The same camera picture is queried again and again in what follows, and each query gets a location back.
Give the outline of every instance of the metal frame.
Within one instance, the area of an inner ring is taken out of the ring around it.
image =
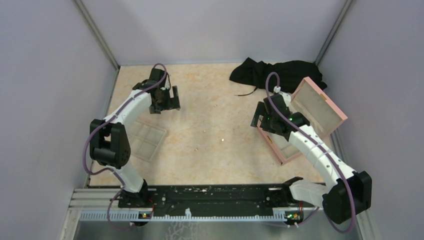
[[[113,67],[118,71],[120,69],[120,65],[117,63],[114,55],[112,54],[111,49],[109,48],[108,44],[106,43],[105,39],[103,38],[102,34],[99,31],[99,28],[97,28],[95,22],[93,21],[92,17],[90,16],[89,11],[87,10],[86,6],[84,5],[82,0],[72,0],[72,2],[75,4],[76,9],[78,9],[79,13],[81,14],[82,18],[84,19],[85,24],[87,25],[90,32],[93,34],[95,40],[98,43],[98,46],[103,51],[106,58],[110,61],[110,64],[113,65]]]
[[[83,1],[82,0],[72,0],[72,1],[75,4],[76,8],[78,9],[79,13],[81,14],[82,18],[84,19],[87,27],[90,29],[91,33],[93,34],[94,38],[96,39],[99,47],[102,49],[102,51],[104,52],[106,57],[109,59],[110,63],[113,65],[113,67],[116,70],[119,70],[119,68],[121,66],[117,63],[111,49],[109,48],[108,44],[106,43],[106,40],[102,36],[99,28],[96,26],[96,23],[94,22],[94,20],[90,16],[90,13],[87,10],[86,6],[84,5]],[[319,65],[321,63],[321,61],[322,61],[324,55],[326,54],[331,42],[333,41],[334,36],[336,35],[337,30],[339,29],[342,21],[344,20],[346,13],[348,12],[349,8],[354,3],[354,1],[355,0],[345,0],[344,5],[341,8],[341,11],[337,16],[337,19],[336,19],[334,25],[332,26],[330,32],[328,33],[327,38],[325,39],[324,44],[322,45],[321,49],[319,50],[318,56],[316,56],[316,59],[315,59],[316,65]]]
[[[65,221],[63,223],[60,240],[73,240],[77,232],[78,222],[80,220],[81,210],[69,210],[66,212]]]
[[[107,221],[107,208],[110,199],[119,191],[119,188],[81,188],[75,189],[69,204],[68,212],[71,218],[72,211],[79,211],[81,221]],[[114,222],[284,222],[285,211],[297,211],[297,207],[274,207],[272,216],[231,216],[231,217],[195,217],[190,210],[185,216],[153,216],[139,218],[139,214],[150,214],[151,207],[119,208],[118,200],[112,203],[110,219]]]
[[[321,50],[319,50],[318,56],[316,56],[315,64],[318,66],[321,61],[323,60],[324,55],[326,54],[331,42],[333,41],[334,36],[336,35],[337,30],[339,29],[340,25],[342,24],[342,21],[345,19],[346,13],[348,12],[349,8],[352,6],[355,0],[346,0],[344,2],[343,7],[341,8],[340,13],[337,16],[337,19],[335,20],[334,25],[332,26],[327,38],[325,39],[324,44],[321,47]]]

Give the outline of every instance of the black bracket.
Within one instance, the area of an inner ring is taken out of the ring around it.
[[[105,123],[94,119],[90,123],[90,133]],[[125,126],[121,123],[109,123],[100,129],[90,141],[90,157],[102,166],[112,166],[120,169],[130,159],[131,148],[128,142]]]
[[[190,208],[193,217],[273,216],[273,208],[292,207],[297,202],[286,199],[290,192],[284,184],[239,185],[159,185],[150,186],[157,217],[185,216]]]
[[[164,77],[165,71],[157,68],[152,68],[148,79],[137,83],[132,89],[143,90],[156,84]],[[156,88],[149,90],[151,96],[151,105],[149,111],[151,114],[161,114],[164,110],[180,110],[180,98],[178,96],[177,86],[172,87],[173,97],[171,97],[170,88],[166,89],[166,79]]]
[[[352,191],[356,214],[369,209],[371,207],[371,176],[366,171],[354,172],[353,176],[347,179],[347,183]],[[348,192],[340,178],[337,179],[337,185],[333,186],[322,198],[324,212],[333,222],[341,224],[351,218]]]
[[[148,190],[146,180],[139,192],[122,191],[118,197],[118,207],[127,208],[149,208],[153,206],[152,193]]]
[[[308,119],[300,112],[292,113],[284,102],[283,96],[280,94],[275,94],[271,96],[272,102],[278,108],[278,110],[288,118],[292,123],[297,127],[303,125],[310,125]],[[264,98],[263,102],[258,102],[256,106],[256,111],[254,113],[252,122],[250,126],[257,127],[258,121],[262,116],[262,121],[260,122],[260,128],[266,132],[277,134],[283,136],[287,141],[289,140],[290,133],[296,132],[290,124],[288,124],[280,115],[274,110],[271,106],[268,98]]]

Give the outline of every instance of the translucent tray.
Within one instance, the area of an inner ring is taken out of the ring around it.
[[[166,134],[165,129],[136,120],[127,132],[131,155],[150,162]]]

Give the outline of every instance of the pink box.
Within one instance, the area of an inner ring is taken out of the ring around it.
[[[301,112],[309,121],[321,139],[328,137],[348,117],[319,88],[310,77],[305,77],[291,95],[290,111]],[[275,153],[277,160],[284,165],[302,153],[284,137],[263,131],[257,124],[257,130],[265,138]]]

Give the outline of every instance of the marble surface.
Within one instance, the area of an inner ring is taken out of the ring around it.
[[[130,161],[149,185],[282,183],[293,177],[322,182],[305,157],[280,166],[267,142],[250,126],[258,101],[266,97],[254,87],[229,81],[239,63],[167,65],[178,86],[181,110],[149,114],[139,120],[167,130],[150,161],[132,155]],[[149,77],[151,65],[123,66],[109,112]],[[329,146],[329,139],[324,140]],[[93,165],[94,170],[101,166]],[[90,185],[118,185],[108,172],[92,176]]]

